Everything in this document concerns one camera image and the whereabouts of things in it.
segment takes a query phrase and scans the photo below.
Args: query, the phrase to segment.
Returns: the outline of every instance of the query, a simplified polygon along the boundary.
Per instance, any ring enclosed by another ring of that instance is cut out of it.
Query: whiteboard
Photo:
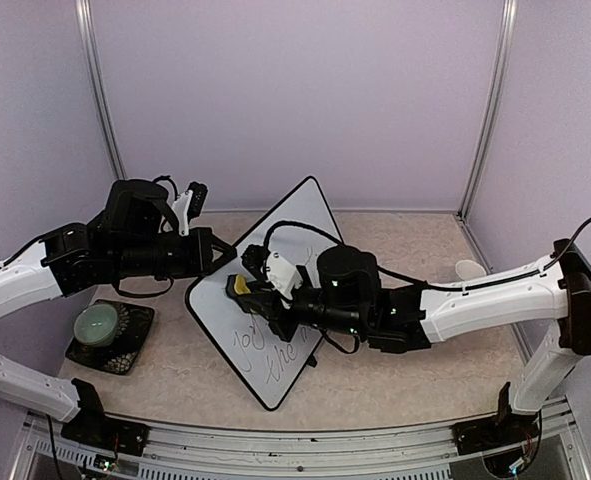
[[[320,343],[317,330],[300,326],[290,343],[274,335],[259,315],[249,315],[225,293],[229,275],[251,275],[241,255],[250,244],[261,245],[279,220],[297,220],[342,238],[317,180],[304,179],[236,243],[237,258],[214,274],[197,280],[186,292],[186,306],[219,352],[267,410],[277,409]],[[271,251],[295,265],[306,265],[319,287],[317,257],[334,244],[313,232],[282,227],[271,237]]]

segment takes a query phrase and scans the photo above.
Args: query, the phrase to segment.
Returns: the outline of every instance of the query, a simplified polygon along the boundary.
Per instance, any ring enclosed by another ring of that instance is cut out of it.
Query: yellow object
[[[235,293],[238,295],[251,293],[250,289],[246,286],[246,279],[244,278],[244,275],[237,274],[235,276]]]

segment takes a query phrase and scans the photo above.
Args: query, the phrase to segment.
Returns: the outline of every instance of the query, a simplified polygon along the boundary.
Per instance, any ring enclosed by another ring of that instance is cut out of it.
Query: green bowl
[[[89,347],[106,347],[117,334],[119,315],[106,304],[91,305],[79,314],[73,325],[77,341]]]

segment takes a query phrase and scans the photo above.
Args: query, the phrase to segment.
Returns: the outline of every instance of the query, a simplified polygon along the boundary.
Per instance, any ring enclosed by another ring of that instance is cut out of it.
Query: metal frame
[[[564,398],[548,401],[543,418],[544,438],[560,435],[565,448],[571,452],[570,458],[585,455],[581,441],[577,442],[575,419]],[[448,473],[453,462],[482,456],[481,453],[458,456],[451,431],[454,421],[340,432],[264,432],[145,423],[151,431],[144,455],[120,455],[124,471],[114,472],[114,477],[165,480],[399,477],[415,480],[431,478],[433,473],[432,478],[443,479],[450,478]],[[55,430],[61,462],[81,467],[84,459],[89,464],[98,453],[111,455],[62,439],[59,424]],[[10,479],[25,480],[36,454],[51,455],[48,425],[41,417],[29,415]],[[575,480],[590,480],[582,468],[575,468],[573,475]]]
[[[462,204],[459,209],[460,217],[464,219],[464,221],[466,221],[470,215],[473,200],[477,194],[482,171],[484,170],[484,165],[488,156],[488,148],[491,143],[495,120],[497,119],[499,101],[504,86],[504,77],[508,67],[508,57],[511,50],[511,43],[513,41],[516,11],[517,0],[504,0],[502,24],[499,33],[499,42],[497,44],[497,53],[495,55],[495,66],[493,68],[491,89],[486,103],[484,121],[482,122],[482,131],[477,142],[473,168],[468,178],[466,190],[464,191],[464,198],[462,199]]]
[[[93,99],[95,100],[97,116],[102,128],[104,142],[106,143],[108,159],[115,179],[123,180],[126,178],[126,170],[124,169],[124,164],[122,163],[119,149],[117,148],[115,131],[111,121],[108,103],[106,101],[106,93],[104,92],[102,72],[99,65],[99,55],[97,53],[97,43],[95,41],[95,31],[93,29],[91,2],[90,0],[76,0],[76,7],[79,31],[82,36],[82,45],[84,47],[84,54],[86,55],[86,63],[93,90]]]

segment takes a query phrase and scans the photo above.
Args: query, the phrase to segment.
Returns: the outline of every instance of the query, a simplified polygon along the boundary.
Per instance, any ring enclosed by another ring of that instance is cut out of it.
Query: white arm segment
[[[0,355],[0,398],[69,422],[80,411],[77,388]]]
[[[517,415],[533,415],[582,358],[559,346],[558,322],[552,322],[521,374],[511,380],[508,403]]]
[[[426,312],[421,321],[431,343],[456,335],[525,320],[558,319],[568,314],[566,290],[558,282],[564,278],[559,263],[542,274],[495,287],[467,291],[471,285],[513,277],[543,269],[550,262],[545,256],[515,270],[444,286],[461,288],[459,292],[422,292],[420,308]]]
[[[50,268],[42,267],[46,246],[36,242],[0,270],[0,318],[28,305],[62,296]]]
[[[0,318],[23,307],[62,296],[49,268],[41,265],[46,247],[36,242],[0,270]],[[0,355],[0,398],[46,413],[62,422],[79,412],[77,388]]]

